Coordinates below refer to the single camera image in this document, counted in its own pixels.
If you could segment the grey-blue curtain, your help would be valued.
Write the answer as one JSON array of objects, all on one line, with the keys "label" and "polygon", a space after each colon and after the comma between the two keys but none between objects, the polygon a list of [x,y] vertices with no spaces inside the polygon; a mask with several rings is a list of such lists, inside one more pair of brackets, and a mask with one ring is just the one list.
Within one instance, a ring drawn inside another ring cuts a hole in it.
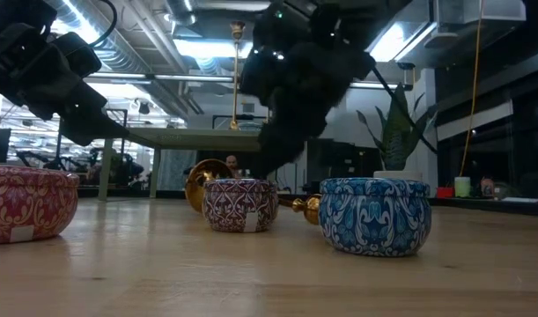
[{"label": "grey-blue curtain", "polygon": [[185,187],[186,174],[196,163],[197,151],[162,150],[158,171],[158,190],[181,191]]}]

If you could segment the black aluminium table frame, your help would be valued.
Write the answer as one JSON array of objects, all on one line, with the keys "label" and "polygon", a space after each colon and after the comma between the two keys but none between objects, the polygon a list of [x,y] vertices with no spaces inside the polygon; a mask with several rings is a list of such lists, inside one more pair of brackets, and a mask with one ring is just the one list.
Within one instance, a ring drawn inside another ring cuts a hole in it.
[{"label": "black aluminium table frame", "polygon": [[[99,190],[93,188],[80,188],[77,190],[79,198],[97,198]],[[150,190],[132,190],[113,188],[107,191],[107,197],[124,198],[150,198]],[[284,200],[306,199],[308,195],[279,194]],[[186,200],[184,191],[158,190],[156,198]],[[484,210],[507,214],[517,214],[538,217],[538,203],[517,203],[491,200],[460,199],[460,198],[429,198],[431,206],[454,207],[468,210]]]}]

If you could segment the snake plant in white pot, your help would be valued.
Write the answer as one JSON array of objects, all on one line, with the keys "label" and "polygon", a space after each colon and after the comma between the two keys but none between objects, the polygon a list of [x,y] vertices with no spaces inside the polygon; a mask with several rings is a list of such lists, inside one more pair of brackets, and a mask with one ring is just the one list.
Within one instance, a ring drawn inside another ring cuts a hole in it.
[{"label": "snake plant in white pot", "polygon": [[376,171],[374,178],[400,179],[406,181],[423,181],[423,173],[417,170],[406,170],[407,160],[416,149],[421,136],[428,133],[436,119],[437,108],[432,106],[418,119],[413,120],[405,96],[403,84],[398,84],[394,90],[397,101],[391,99],[387,114],[376,107],[380,119],[381,134],[377,138],[371,130],[369,120],[357,111],[358,120],[363,123],[373,142],[379,150],[382,171]]}]

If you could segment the tall gold candlestick holder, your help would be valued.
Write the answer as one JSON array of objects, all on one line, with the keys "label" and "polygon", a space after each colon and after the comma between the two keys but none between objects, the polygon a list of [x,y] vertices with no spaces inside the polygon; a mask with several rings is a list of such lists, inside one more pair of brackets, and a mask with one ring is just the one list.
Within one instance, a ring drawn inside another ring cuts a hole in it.
[{"label": "tall gold candlestick holder", "polygon": [[239,58],[240,58],[240,40],[243,37],[245,23],[242,21],[233,21],[230,24],[232,30],[234,62],[233,62],[233,101],[232,101],[232,119],[230,122],[231,130],[238,130],[237,107],[238,107],[238,90],[239,90]]}]

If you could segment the person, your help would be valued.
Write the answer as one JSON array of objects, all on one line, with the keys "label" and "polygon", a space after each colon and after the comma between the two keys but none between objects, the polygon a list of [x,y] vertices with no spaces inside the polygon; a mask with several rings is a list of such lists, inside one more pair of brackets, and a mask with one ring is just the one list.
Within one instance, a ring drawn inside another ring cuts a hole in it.
[{"label": "person", "polygon": [[234,155],[229,155],[225,158],[226,166],[231,170],[233,178],[241,178],[243,176],[242,170],[238,163],[237,157]]}]

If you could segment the blue patterned candle tin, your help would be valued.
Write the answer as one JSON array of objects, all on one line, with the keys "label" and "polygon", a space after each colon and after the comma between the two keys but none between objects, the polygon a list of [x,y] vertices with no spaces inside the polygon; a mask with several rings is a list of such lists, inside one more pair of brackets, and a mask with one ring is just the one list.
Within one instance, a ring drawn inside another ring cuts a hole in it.
[{"label": "blue patterned candle tin", "polygon": [[431,188],[421,181],[332,178],[320,183],[319,226],[336,250],[366,256],[416,254],[431,232]]}]

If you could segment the green cup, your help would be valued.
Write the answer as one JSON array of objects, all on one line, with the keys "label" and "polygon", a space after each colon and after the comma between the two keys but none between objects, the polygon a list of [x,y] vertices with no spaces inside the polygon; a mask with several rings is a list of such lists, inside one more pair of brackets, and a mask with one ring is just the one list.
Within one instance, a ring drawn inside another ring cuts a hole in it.
[{"label": "green cup", "polygon": [[466,176],[454,178],[454,196],[459,198],[470,197],[471,179]]}]

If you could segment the pink ball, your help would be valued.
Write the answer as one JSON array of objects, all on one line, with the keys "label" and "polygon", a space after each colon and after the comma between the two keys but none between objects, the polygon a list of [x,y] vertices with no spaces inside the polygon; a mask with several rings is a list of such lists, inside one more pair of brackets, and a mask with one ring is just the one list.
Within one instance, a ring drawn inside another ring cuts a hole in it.
[{"label": "pink ball", "polygon": [[0,165],[0,244],[58,236],[77,211],[74,173]]}]

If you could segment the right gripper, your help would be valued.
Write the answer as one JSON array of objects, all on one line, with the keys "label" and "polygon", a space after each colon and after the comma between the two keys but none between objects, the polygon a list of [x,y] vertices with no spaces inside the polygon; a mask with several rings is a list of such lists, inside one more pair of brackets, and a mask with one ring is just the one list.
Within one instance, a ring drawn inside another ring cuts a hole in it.
[{"label": "right gripper", "polygon": [[350,84],[375,66],[368,52],[336,30],[255,30],[240,92],[273,111],[257,138],[257,175],[293,162],[307,140],[323,133],[328,113]]}]

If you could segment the medium gold candlestick holder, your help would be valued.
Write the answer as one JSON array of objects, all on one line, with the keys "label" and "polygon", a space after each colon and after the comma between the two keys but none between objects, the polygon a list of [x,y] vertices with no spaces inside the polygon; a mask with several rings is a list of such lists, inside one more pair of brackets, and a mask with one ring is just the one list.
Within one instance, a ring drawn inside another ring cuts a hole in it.
[{"label": "medium gold candlestick holder", "polygon": [[[231,170],[225,162],[219,159],[205,159],[189,170],[185,184],[185,196],[190,206],[203,215],[204,183],[217,179],[236,179],[232,177]],[[278,208],[285,206],[296,213],[303,215],[304,219],[311,225],[317,225],[318,212],[321,197],[310,195],[306,199],[284,200],[278,196]]]}]

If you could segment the green perforated metal shelf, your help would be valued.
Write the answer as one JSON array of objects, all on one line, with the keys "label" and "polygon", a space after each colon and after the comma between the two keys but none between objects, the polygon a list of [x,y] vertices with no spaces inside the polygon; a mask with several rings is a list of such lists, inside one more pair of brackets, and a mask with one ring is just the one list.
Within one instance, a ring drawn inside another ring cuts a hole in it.
[{"label": "green perforated metal shelf", "polygon": [[259,135],[251,130],[126,128],[122,140],[154,150],[150,198],[157,197],[162,150],[259,151]]}]

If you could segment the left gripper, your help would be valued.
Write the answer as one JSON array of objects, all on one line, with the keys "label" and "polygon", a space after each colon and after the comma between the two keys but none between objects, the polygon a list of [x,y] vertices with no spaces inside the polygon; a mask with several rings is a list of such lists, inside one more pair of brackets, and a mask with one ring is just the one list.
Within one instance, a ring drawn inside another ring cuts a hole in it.
[{"label": "left gripper", "polygon": [[46,44],[57,10],[44,0],[0,0],[0,94],[48,120],[59,114],[61,133],[82,146],[129,132],[104,113],[107,99]]}]

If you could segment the silver ventilation duct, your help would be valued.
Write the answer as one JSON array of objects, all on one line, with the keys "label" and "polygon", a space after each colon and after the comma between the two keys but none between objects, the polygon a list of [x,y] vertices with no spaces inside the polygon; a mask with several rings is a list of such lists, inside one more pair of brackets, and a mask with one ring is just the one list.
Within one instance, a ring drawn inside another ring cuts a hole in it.
[{"label": "silver ventilation duct", "polygon": [[[107,18],[92,0],[44,0],[57,10],[57,19],[65,25],[68,32],[76,32],[85,41],[99,38],[110,26],[112,19]],[[118,32],[113,31],[100,47],[95,48],[105,70],[121,73],[151,73],[151,67],[129,45]],[[164,84],[152,80],[150,84],[136,84],[151,95],[167,114],[188,117],[190,114],[203,114],[202,109],[180,92],[179,84]]]},{"label": "silver ventilation duct", "polygon": [[166,0],[166,5],[178,25],[192,26],[197,21],[195,0]]}]

